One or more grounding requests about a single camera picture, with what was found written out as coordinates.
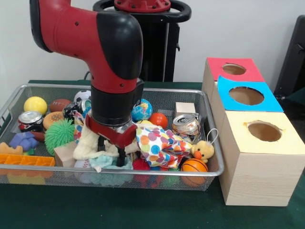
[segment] metal mesh basket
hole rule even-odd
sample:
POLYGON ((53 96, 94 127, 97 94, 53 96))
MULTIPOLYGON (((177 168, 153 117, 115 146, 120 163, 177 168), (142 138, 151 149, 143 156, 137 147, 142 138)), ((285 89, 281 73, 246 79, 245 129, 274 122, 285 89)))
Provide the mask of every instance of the metal mesh basket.
MULTIPOLYGON (((48 104, 59 98, 74 99, 74 95, 88 86, 28 84, 15 90, 0 111, 0 142, 7 144, 19 133, 17 119, 23 104, 31 96, 42 97, 48 104)), ((215 128, 207 96, 196 90, 145 89, 143 98, 151 102, 154 112, 162 112, 171 127, 175 102, 195 104, 201 116, 201 134, 215 128)), ((215 154, 209 159, 209 172, 186 173, 175 171, 139 171, 104 169, 96 173, 89 168, 36 167, 0 164, 0 183, 40 184, 55 186, 156 188, 171 190, 207 190, 215 176, 224 170, 224 162, 218 140, 214 142, 215 154)), ((37 156, 50 156, 43 143, 35 150, 37 156)))

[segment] white wall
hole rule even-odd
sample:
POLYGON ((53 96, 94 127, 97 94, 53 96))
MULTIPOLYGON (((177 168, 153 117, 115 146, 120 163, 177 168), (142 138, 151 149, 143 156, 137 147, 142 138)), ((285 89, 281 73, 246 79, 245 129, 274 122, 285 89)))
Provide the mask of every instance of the white wall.
MULTIPOLYGON (((96 0, 72 0, 91 9, 96 0)), ((205 58, 251 57, 274 89, 304 0, 183 0, 192 18, 180 24, 175 81, 201 82, 205 58)), ((80 60, 39 49, 30 32, 28 0, 1 0, 0 106, 29 79, 81 79, 80 60)))

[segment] circular hole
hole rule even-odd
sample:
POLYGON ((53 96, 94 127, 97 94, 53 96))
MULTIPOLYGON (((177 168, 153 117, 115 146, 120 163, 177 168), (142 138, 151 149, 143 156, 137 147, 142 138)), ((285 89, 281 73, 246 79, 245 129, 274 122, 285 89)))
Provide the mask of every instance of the circular hole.
POLYGON ((275 142, 282 136, 279 128, 265 122, 251 123, 248 125, 248 130, 254 137, 266 142, 275 142))
POLYGON ((257 105, 264 101, 264 96, 258 90, 250 87, 236 87, 229 95, 237 102, 245 105, 257 105))
POLYGON ((242 75, 246 72, 246 69, 238 64, 226 63, 223 66, 223 71, 231 75, 242 75))

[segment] purple toy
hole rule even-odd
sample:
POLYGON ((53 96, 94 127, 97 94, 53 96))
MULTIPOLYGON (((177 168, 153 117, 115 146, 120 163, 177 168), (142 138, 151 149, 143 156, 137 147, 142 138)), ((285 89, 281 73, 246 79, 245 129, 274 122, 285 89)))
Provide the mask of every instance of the purple toy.
POLYGON ((31 132, 24 132, 16 134, 9 145, 14 149, 17 146, 22 146, 23 151, 29 151, 31 148, 35 148, 38 142, 34 139, 34 135, 31 132))

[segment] yellow ball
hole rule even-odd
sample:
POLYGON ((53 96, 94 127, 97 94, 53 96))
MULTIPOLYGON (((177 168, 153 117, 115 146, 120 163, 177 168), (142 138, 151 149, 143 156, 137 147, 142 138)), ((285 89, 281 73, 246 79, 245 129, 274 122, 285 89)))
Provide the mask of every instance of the yellow ball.
POLYGON ((137 124, 147 124, 147 125, 152 125, 152 123, 148 120, 140 120, 139 122, 137 122, 137 124))
POLYGON ((45 115, 48 110, 48 105, 44 99, 34 96, 25 101, 23 109, 24 111, 38 111, 42 115, 45 115))

